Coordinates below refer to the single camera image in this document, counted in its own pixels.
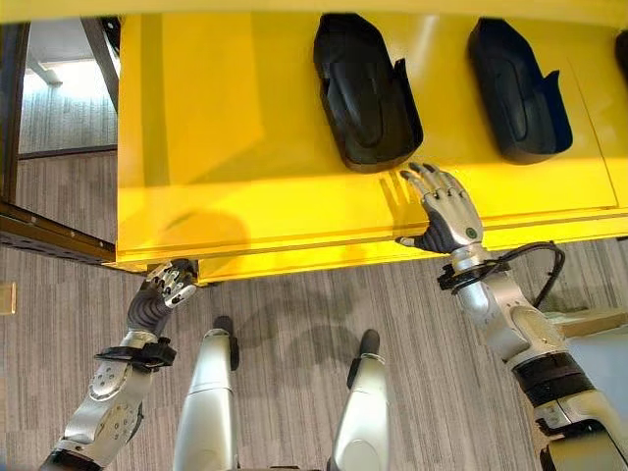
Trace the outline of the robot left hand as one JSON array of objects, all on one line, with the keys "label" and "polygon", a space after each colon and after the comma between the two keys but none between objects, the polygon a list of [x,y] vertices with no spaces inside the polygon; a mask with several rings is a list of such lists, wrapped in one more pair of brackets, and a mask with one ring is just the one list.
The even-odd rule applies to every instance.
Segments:
[{"label": "robot left hand", "polygon": [[196,277],[197,263],[188,259],[174,259],[156,266],[131,301],[128,328],[159,338],[174,309],[195,293]]}]

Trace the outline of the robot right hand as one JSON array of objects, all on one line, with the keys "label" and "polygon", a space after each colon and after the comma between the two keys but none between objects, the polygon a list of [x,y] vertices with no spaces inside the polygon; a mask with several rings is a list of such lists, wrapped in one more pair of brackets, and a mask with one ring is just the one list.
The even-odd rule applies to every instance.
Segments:
[{"label": "robot right hand", "polygon": [[421,235],[400,236],[395,242],[439,254],[480,243],[483,225],[462,184],[432,164],[411,162],[408,167],[400,175],[417,190],[429,224]]}]

